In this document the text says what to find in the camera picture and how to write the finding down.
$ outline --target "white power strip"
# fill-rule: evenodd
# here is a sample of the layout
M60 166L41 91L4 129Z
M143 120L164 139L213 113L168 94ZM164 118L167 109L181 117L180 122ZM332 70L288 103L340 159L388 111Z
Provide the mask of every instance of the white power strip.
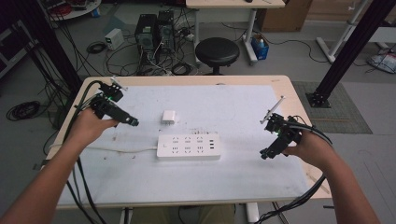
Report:
M164 134L158 138L160 160L218 160L218 134Z

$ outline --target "bottle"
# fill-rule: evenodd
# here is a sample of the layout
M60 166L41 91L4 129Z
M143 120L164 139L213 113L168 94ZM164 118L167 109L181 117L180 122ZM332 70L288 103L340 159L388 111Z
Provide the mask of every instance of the bottle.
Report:
M264 40L263 39L260 39L259 46L260 46L261 49L264 48Z

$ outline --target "forearm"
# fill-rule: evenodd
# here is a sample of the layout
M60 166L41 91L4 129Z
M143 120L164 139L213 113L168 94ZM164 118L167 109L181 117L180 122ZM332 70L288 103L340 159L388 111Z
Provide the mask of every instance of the forearm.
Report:
M65 144L11 205L0 223L50 223L56 204L83 148Z
M332 191L337 223L379 223L348 165L338 156L331 163L323 172Z

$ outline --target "small white box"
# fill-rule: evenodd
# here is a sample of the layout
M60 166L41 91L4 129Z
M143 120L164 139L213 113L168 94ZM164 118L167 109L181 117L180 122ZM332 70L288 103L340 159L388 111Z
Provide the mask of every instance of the small white box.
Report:
M118 48L123 42L124 38L122 35L122 30L114 29L110 33L105 36L105 40L107 43L107 47L109 49L116 49Z
M163 111L163 123L174 124L175 123L175 110L164 110Z

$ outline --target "hand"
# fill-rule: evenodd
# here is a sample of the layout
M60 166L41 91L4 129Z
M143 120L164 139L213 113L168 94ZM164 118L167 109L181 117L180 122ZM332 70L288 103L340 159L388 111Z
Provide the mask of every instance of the hand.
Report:
M303 161L318 167L322 171L331 165L333 160L339 159L326 141L309 131L303 131L300 144L296 147L287 147L283 153L298 156Z
M85 148L96 140L105 129L117 124L119 122L114 119L97 118L93 110L88 107L79 113L65 142Z

